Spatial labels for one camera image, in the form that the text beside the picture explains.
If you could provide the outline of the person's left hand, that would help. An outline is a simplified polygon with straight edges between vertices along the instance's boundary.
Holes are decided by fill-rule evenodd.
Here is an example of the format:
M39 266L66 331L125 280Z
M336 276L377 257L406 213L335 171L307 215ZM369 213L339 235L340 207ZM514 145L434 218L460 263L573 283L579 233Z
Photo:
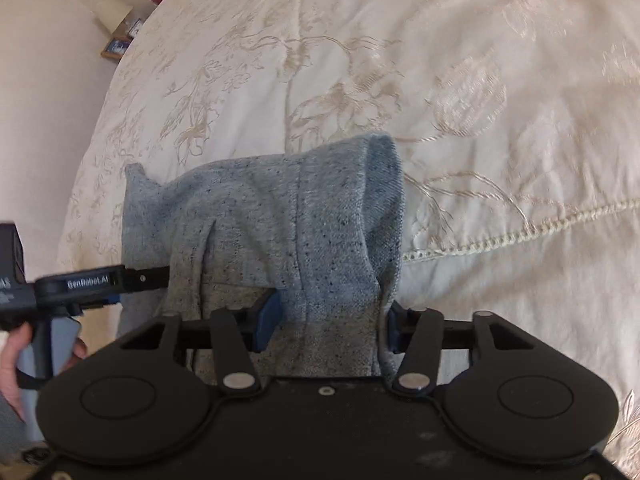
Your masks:
M32 342L32 326L23 324L9 332L1 351L1 394L12 410L24 418L20 388L18 388L16 364L20 354Z

